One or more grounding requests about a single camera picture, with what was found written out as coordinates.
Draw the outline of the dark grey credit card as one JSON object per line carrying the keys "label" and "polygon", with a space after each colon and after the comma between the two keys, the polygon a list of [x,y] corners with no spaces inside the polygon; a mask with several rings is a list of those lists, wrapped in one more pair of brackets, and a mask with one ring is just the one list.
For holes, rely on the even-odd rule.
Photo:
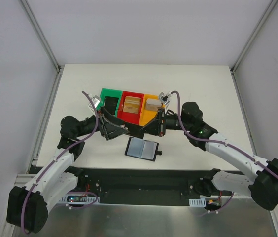
{"label": "dark grey credit card", "polygon": [[141,131],[142,127],[136,124],[126,123],[125,128],[128,130],[127,135],[136,137],[139,139],[144,138],[144,133]]}

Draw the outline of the black leather card holder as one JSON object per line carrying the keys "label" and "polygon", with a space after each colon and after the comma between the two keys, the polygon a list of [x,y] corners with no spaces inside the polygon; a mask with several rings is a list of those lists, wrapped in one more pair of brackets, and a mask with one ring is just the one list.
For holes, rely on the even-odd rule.
{"label": "black leather card holder", "polygon": [[155,161],[157,156],[163,154],[159,150],[159,143],[154,141],[143,140],[136,137],[130,137],[125,149],[124,155],[139,158],[148,161]]}

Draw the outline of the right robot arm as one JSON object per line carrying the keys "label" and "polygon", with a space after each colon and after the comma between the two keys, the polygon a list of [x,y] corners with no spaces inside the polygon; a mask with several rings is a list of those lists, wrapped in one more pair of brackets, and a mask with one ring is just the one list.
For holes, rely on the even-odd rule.
{"label": "right robot arm", "polygon": [[194,191],[210,197],[218,191],[230,191],[252,197],[263,209],[278,205],[278,159],[271,161],[249,155],[203,121],[203,112],[195,102],[186,102],[178,113],[159,108],[155,118],[141,128],[142,134],[164,136],[167,130],[184,130],[189,142],[228,162],[241,174],[212,169],[193,185]]}

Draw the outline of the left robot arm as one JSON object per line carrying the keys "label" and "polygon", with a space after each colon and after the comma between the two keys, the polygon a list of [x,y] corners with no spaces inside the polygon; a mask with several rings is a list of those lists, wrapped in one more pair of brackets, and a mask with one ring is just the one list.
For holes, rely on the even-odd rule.
{"label": "left robot arm", "polygon": [[61,139],[54,156],[34,178],[22,187],[13,187],[9,193],[6,221],[27,234],[42,229],[49,212],[66,193],[85,188],[86,181],[79,176],[81,171],[67,170],[82,153],[85,139],[97,131],[108,136],[113,128],[121,129],[125,122],[101,107],[95,115],[82,121],[66,116],[60,125]]}

